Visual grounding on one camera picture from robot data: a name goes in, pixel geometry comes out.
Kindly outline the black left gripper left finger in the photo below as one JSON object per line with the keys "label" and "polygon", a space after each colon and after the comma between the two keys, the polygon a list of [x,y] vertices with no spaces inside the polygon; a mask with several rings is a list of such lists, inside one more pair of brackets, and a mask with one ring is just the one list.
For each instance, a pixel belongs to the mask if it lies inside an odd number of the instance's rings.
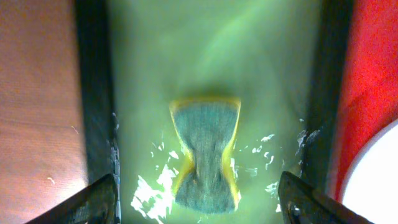
{"label": "black left gripper left finger", "polygon": [[115,224],[117,201],[116,177],[106,174],[27,224]]}

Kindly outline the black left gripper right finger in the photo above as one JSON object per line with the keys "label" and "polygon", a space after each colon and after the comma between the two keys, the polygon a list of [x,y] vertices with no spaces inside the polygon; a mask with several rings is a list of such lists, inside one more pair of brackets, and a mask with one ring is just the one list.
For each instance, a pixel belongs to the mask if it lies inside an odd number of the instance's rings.
{"label": "black left gripper right finger", "polygon": [[278,194],[285,224],[373,224],[291,172],[281,174]]}

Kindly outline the light blue plate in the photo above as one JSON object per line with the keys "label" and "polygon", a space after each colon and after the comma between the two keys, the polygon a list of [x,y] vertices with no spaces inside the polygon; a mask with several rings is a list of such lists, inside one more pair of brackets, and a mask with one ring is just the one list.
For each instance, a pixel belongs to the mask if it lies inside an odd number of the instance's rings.
{"label": "light blue plate", "polygon": [[397,224],[397,121],[374,135],[351,163],[342,204],[375,224]]}

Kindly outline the green and yellow sponge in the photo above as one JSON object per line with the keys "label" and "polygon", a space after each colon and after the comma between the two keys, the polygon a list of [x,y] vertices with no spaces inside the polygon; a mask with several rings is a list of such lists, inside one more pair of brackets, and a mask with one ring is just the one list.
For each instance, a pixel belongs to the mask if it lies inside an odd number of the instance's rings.
{"label": "green and yellow sponge", "polygon": [[239,123],[239,98],[176,100],[170,115],[187,162],[175,186],[175,202],[206,213],[232,213],[239,197],[231,153]]}

